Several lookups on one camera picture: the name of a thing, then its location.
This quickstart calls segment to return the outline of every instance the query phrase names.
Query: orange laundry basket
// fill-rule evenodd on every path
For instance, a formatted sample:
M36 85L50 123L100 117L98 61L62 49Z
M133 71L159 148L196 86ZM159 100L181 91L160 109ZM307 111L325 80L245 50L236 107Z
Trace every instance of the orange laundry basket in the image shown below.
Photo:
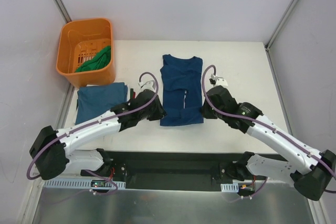
M106 46L111 46L111 61L107 66L75 73L82 63L92 59ZM61 31L56 70L76 88L112 83L116 73L111 22L105 18L92 18L67 23Z

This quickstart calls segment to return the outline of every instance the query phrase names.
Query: folded teal cloth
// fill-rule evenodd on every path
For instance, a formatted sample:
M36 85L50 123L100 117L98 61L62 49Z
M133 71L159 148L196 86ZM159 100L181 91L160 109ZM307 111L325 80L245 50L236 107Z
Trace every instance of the folded teal cloth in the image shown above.
M126 102L127 91L123 82L79 88L76 124L96 118L112 107Z

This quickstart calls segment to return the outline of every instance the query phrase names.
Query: white wall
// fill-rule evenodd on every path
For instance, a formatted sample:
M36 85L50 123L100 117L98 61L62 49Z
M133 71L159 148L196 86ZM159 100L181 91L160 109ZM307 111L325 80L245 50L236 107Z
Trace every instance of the white wall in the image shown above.
M65 95L55 70L65 22L53 0L0 0L0 9L0 223L12 224L31 185L28 151Z
M262 42L290 1L63 0L73 19L111 19L116 39Z
M271 48L295 136L336 153L336 4L301 0ZM336 190L333 180L328 189ZM336 195L323 195L336 223Z

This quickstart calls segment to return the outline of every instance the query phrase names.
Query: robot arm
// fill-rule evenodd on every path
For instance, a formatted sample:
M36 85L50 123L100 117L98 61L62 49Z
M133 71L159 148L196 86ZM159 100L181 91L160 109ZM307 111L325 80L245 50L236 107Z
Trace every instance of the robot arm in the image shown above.
M61 173L79 174L87 169L104 173L111 168L111 160L103 149L92 151L77 150L80 146L94 141L100 136L118 133L147 118L149 121L159 120L166 115L159 97L146 107L145 104L155 96L155 82L140 83L141 92L135 99L121 103L104 114L73 127L53 130L51 126L43 128L30 149L32 158L48 143L56 141L36 160L36 167L44 180L55 178Z
M248 179L251 174L270 177L294 185L297 191L309 199L320 199L331 180L331 174L312 156L324 161L334 171L336 155L329 150L321 153L303 144L276 127L252 104L237 103L225 88L227 82L224 78L212 75L211 84L214 87L206 94L212 105L204 102L203 117L223 120L230 127L261 140L286 159L278 161L245 152L240 160L225 167L225 174L238 180ZM136 126L142 119L153 121L164 117L165 111L154 88L154 81L141 84L141 92L135 99L119 104L82 124L56 131L51 126L43 128L29 151L33 161L27 177L36 178L29 174L34 163L44 180L55 178L61 173L78 174L85 169L106 174L112 164L103 149L77 149L100 136Z
M225 174L238 180L244 180L250 174L270 177L294 185L298 192L309 199L319 200L332 176L311 156L314 155L322 159L334 171L336 155L329 150L321 153L319 150L303 144L292 135L282 131L252 104L247 102L237 103L225 88L227 82L224 78L212 75L210 82L214 87L207 92L207 96L213 106L233 116L225 116L216 112L205 101L202 107L203 117L223 120L230 127L249 134L267 144L287 160L278 161L264 158L251 152L245 152L237 163L232 163L226 167ZM254 121L257 120L264 125L271 125L275 130L270 130L262 124L243 119L243 117L254 119ZM283 136L290 138L301 148L293 145Z

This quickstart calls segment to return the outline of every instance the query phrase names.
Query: white table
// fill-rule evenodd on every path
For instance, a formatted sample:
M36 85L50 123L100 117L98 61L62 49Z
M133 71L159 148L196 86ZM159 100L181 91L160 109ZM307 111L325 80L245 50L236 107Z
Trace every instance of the white table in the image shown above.
M159 80L162 102L162 55L171 54L183 59L197 56L203 59L203 69L210 64L217 67L217 75L227 80L228 89L237 102L252 103L280 128L287 129L261 42L117 40L114 46L116 82L125 82L136 92L139 92L139 75L150 71ZM143 80L150 80L150 77L145 76ZM207 81L206 89L211 87ZM75 91L65 127L73 125L76 103ZM136 127L92 141L81 150L96 148L133 152L275 153L261 141L231 129L221 120L204 120L203 124L179 127L161 127L159 121L143 120Z

